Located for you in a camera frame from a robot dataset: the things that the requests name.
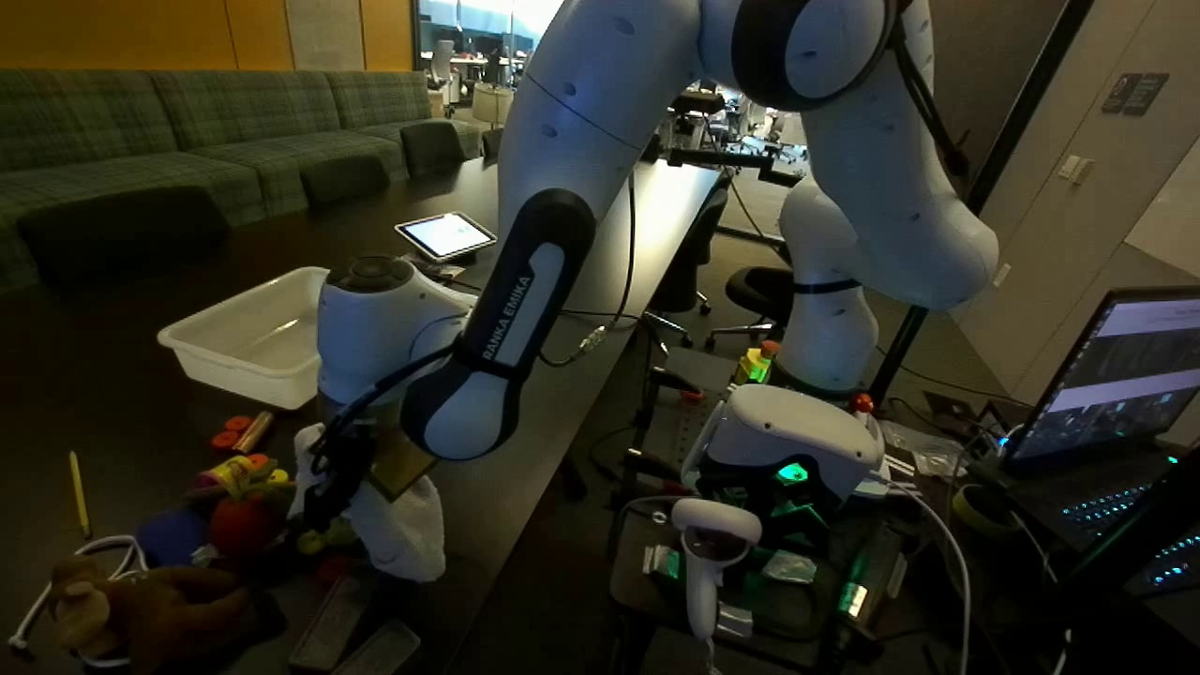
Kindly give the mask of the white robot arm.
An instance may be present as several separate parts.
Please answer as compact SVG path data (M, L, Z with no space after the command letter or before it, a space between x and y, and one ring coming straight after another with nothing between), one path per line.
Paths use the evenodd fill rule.
M408 274L393 289L323 289L323 394L342 411L308 450L305 519L335 519L363 489L372 452L357 425L385 394L405 434L443 461L508 440L600 217L693 84L801 119L810 171L785 202L781 367L823 489L846 496L867 481L877 440L833 406L877 342L867 297L945 312L997 266L992 227L945 171L926 0L567 0L501 131L501 249L488 286L460 297Z

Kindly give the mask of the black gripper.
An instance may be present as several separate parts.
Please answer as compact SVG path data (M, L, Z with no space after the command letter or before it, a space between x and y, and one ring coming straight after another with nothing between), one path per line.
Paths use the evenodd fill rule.
M312 469L298 519L308 524L331 524L372 477L380 452L375 426L363 420L308 425L296 432L296 446Z

